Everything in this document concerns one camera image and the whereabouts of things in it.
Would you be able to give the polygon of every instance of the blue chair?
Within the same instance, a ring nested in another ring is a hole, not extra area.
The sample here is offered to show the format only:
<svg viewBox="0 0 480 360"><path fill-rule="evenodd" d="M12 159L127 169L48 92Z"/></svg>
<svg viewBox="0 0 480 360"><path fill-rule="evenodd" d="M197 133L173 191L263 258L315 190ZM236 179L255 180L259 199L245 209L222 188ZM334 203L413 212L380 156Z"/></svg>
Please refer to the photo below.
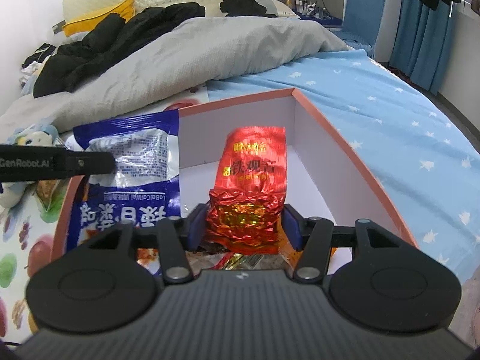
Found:
<svg viewBox="0 0 480 360"><path fill-rule="evenodd" d="M384 7L385 0L347 0L343 27L335 35L374 58Z"/></svg>

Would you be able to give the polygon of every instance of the gray ribbed panel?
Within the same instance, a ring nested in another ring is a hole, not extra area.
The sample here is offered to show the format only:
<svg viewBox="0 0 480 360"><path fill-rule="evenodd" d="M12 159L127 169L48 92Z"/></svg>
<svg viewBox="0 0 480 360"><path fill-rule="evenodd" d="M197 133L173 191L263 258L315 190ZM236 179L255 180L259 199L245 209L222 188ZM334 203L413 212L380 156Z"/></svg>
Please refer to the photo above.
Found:
<svg viewBox="0 0 480 360"><path fill-rule="evenodd" d="M16 353L24 360L461 360L471 352L447 330L392 337L359 328L320 288L283 271L239 274L203 271L193 283L168 287L148 314L120 330L42 331Z"/></svg>

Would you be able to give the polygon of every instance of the red foil packet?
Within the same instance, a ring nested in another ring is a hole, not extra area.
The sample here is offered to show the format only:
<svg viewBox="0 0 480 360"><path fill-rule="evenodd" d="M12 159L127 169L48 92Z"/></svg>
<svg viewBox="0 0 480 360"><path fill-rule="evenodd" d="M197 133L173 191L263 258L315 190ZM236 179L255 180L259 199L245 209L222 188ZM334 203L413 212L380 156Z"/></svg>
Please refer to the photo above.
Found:
<svg viewBox="0 0 480 360"><path fill-rule="evenodd" d="M205 240L240 254L277 254L277 220L287 194L283 127L241 127L226 138Z"/></svg>

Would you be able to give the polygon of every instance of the chair backrest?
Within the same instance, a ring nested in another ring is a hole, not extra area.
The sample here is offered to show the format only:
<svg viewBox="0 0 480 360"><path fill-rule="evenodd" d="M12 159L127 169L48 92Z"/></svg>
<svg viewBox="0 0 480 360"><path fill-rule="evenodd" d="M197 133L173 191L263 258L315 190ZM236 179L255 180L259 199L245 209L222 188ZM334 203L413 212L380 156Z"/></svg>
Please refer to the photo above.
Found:
<svg viewBox="0 0 480 360"><path fill-rule="evenodd" d="M343 29L374 46L382 21L385 0L347 0Z"/></svg>

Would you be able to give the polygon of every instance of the gray blanket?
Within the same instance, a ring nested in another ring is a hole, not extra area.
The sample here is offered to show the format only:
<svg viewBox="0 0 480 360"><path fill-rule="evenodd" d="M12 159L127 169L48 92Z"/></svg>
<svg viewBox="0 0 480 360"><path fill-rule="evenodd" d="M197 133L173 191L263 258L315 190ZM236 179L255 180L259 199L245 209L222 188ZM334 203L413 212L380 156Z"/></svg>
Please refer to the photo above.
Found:
<svg viewBox="0 0 480 360"><path fill-rule="evenodd" d="M208 80L259 73L347 45L314 21L199 17L179 25L74 93L16 100L0 117L0 142L39 121L59 132L134 111Z"/></svg>

